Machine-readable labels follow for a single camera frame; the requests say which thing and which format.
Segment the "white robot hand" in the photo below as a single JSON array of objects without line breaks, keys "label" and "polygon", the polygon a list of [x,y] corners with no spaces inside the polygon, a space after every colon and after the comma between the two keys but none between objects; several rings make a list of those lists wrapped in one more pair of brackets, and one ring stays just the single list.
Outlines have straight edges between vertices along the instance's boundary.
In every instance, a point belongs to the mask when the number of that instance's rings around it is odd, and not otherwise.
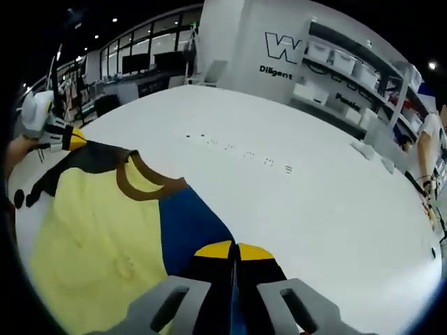
[{"label": "white robot hand", "polygon": [[39,139],[38,148],[50,148],[51,151],[74,150],[87,143],[81,131],[68,125],[52,112],[54,94],[44,91],[25,97],[22,106],[24,135]]}]

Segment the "white tabletop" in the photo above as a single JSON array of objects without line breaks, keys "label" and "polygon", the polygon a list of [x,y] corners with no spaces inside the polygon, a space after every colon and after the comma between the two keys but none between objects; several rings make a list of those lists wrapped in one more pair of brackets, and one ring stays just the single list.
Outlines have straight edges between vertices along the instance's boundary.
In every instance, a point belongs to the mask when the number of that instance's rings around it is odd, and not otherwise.
[{"label": "white tabletop", "polygon": [[[350,146],[353,137],[299,110],[186,86],[121,106],[83,132],[137,149],[162,174],[185,177],[236,241],[269,250],[287,277],[331,299],[359,331],[404,330],[440,283],[439,243],[413,186],[380,157],[364,159]],[[10,196],[17,187],[28,193],[66,153],[47,154],[43,164],[34,155],[13,172]],[[44,195],[17,211],[26,268],[48,201]]]}]

